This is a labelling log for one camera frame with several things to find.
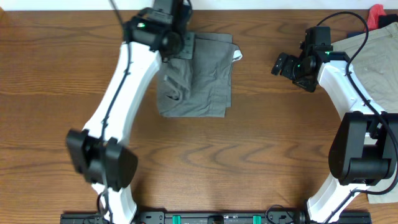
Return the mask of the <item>black cloth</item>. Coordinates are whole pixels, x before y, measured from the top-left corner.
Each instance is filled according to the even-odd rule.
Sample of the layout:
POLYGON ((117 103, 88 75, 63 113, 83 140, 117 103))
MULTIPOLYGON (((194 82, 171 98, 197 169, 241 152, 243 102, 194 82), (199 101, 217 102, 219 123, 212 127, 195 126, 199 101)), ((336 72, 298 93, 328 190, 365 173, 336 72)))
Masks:
POLYGON ((385 16, 379 16, 378 28, 381 29, 381 28, 388 26, 394 22, 398 22, 397 14, 388 14, 385 16))

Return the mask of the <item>beige khaki shorts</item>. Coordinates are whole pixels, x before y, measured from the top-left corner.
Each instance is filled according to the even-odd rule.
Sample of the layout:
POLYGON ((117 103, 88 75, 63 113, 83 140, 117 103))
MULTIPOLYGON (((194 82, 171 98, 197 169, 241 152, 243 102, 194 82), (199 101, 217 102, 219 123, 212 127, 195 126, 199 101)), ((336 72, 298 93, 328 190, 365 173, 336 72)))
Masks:
MULTIPOLYGON (((363 43, 364 34, 333 43, 335 51, 352 57, 363 43)), ((353 60, 355 74, 374 101, 388 113, 397 113, 397 22, 373 30, 362 51, 353 60)), ((393 177, 380 181, 370 190, 380 191, 393 177)), ((368 195, 369 203, 396 203, 397 186, 382 196, 368 195)))

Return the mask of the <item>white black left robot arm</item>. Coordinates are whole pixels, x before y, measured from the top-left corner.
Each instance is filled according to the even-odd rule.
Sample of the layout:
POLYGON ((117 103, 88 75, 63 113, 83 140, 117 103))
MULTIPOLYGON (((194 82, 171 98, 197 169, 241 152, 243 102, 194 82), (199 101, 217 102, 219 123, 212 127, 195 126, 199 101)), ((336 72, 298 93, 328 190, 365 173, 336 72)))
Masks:
POLYGON ((97 192, 96 213, 64 214, 62 223, 133 223, 137 205, 131 182, 138 166, 128 148, 143 96, 163 62, 191 59, 194 35, 187 30, 189 0, 155 0, 128 21, 108 88, 83 129, 70 130, 66 146, 75 171, 97 192))

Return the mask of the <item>grey shorts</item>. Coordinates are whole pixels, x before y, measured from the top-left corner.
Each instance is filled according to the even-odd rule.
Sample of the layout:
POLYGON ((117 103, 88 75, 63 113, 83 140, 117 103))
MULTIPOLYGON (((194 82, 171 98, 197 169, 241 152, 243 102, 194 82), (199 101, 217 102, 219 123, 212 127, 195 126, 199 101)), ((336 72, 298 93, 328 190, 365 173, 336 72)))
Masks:
POLYGON ((231 107, 233 63, 242 57, 231 34, 196 33, 193 58, 172 59, 157 74, 159 114, 223 118, 231 107))

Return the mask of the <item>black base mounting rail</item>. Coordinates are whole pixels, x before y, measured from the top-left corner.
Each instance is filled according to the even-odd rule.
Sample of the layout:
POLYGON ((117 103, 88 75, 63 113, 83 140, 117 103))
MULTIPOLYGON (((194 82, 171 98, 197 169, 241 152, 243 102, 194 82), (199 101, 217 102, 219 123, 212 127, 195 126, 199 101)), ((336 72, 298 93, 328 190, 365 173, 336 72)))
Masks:
MULTIPOLYGON (((316 223, 307 221, 304 212, 270 211, 265 213, 164 213, 142 212, 132 220, 137 224, 288 224, 316 223)), ((94 214, 62 214, 61 224, 108 223, 104 218, 94 217, 94 214)), ((343 212, 336 222, 338 224, 372 224, 369 212, 343 212)))

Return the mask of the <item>red cloth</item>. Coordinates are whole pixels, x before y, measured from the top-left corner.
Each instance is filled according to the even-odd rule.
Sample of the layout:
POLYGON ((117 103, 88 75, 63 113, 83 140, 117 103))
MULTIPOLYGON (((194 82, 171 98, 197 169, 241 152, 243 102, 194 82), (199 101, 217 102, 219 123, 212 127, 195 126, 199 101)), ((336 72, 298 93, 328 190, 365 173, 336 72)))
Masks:
POLYGON ((382 4, 375 4, 369 9, 367 25, 369 30, 376 30, 379 28, 379 18, 386 16, 384 6, 382 4))

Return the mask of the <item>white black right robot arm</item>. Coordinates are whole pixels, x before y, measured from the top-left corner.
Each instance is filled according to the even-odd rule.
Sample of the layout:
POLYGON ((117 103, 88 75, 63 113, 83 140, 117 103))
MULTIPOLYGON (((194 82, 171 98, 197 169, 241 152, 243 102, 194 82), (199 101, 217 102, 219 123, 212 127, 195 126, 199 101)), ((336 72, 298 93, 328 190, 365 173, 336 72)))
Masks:
POLYGON ((397 165, 397 114, 386 112, 367 93, 354 73, 351 59, 331 44, 329 27, 305 31, 296 57, 281 53, 273 75, 281 75, 308 92, 322 87, 341 123, 328 155, 330 174, 318 192, 306 201, 295 223, 365 223, 367 213, 347 215, 343 210, 360 193, 393 176, 397 165))

